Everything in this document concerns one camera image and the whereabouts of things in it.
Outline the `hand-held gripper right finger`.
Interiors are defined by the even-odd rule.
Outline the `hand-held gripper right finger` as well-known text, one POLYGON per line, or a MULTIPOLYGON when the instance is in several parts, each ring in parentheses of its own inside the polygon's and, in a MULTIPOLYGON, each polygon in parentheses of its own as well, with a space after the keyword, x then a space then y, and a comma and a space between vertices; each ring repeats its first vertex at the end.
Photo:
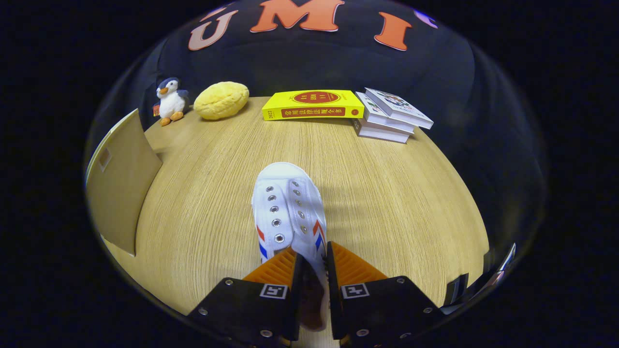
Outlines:
POLYGON ((443 312, 408 277, 387 277, 335 242, 327 245, 331 327, 341 348, 402 348, 443 312))

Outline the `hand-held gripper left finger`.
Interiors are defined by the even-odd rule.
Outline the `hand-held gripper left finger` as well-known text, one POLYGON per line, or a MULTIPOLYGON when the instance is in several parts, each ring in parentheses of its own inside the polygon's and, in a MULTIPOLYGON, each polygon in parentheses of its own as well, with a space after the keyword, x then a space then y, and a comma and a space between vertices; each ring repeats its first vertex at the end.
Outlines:
POLYGON ((288 248, 244 279, 223 278, 188 320, 232 348, 290 348, 300 332, 305 269, 288 248))

